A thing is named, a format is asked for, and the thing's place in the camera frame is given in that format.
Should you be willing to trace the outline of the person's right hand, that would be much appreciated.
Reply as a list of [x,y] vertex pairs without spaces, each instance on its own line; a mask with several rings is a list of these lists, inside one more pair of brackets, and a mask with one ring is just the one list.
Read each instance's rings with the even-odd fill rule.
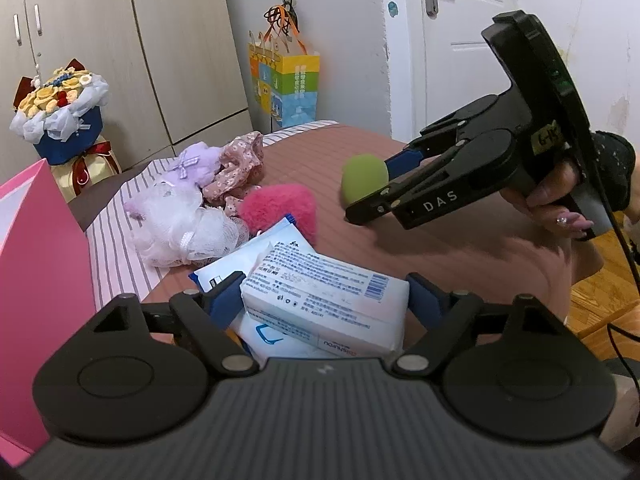
[[529,196],[514,188],[504,188],[500,195],[521,214],[554,235],[579,240],[593,226],[579,212],[561,206],[559,200],[570,194],[578,182],[578,173],[571,162],[556,166]]

